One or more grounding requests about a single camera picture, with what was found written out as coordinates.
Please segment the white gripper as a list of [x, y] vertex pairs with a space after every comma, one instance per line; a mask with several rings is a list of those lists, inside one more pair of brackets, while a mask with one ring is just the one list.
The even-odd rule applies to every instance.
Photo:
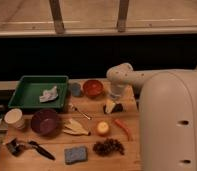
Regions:
[[[126, 86], [122, 84], [111, 84], [110, 85], [110, 97], [115, 100], [120, 99], [124, 94], [125, 88]], [[105, 112], [107, 114], [110, 114], [115, 108], [115, 106], [116, 106], [116, 103], [113, 100], [108, 99], [106, 101]]]

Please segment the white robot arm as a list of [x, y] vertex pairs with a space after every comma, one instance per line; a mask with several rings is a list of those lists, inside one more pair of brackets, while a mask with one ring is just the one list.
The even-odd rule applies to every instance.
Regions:
[[143, 171], [197, 171], [197, 70], [136, 71], [110, 68], [110, 95], [131, 85], [140, 93], [139, 133]]

